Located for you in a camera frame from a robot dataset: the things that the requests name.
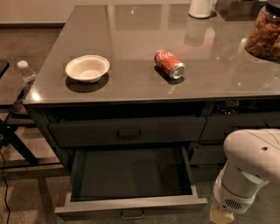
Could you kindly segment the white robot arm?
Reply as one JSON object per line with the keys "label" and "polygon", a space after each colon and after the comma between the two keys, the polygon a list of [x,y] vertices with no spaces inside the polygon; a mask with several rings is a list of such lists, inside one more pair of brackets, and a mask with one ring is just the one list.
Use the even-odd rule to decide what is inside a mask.
{"label": "white robot arm", "polygon": [[213,186],[210,221],[230,224],[235,214],[244,214],[257,192],[280,181],[280,130],[240,129],[223,144],[227,162]]}

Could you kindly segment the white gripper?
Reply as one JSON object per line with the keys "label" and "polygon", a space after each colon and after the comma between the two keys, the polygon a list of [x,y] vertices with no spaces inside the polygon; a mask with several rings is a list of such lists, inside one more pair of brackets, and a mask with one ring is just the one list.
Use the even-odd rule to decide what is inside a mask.
{"label": "white gripper", "polygon": [[221,176],[215,180],[213,195],[215,201],[210,209],[210,221],[214,224],[230,224],[235,219],[233,213],[246,213],[256,198],[256,192],[249,198],[236,196],[222,184]]}

